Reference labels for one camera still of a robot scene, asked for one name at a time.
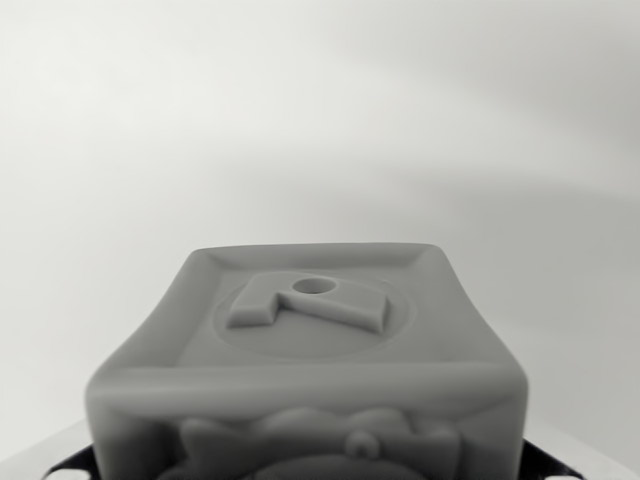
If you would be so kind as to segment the black-padded silver gripper right finger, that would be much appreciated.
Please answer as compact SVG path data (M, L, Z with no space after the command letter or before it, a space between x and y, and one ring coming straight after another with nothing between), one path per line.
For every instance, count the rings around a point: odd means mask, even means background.
M524 437L586 479L639 479L626 466L539 416L528 417Z

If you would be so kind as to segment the black-padded silver gripper left finger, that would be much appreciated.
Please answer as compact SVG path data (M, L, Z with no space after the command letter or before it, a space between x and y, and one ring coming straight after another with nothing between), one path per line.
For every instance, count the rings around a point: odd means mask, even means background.
M98 479L86 420L1 462L2 479Z

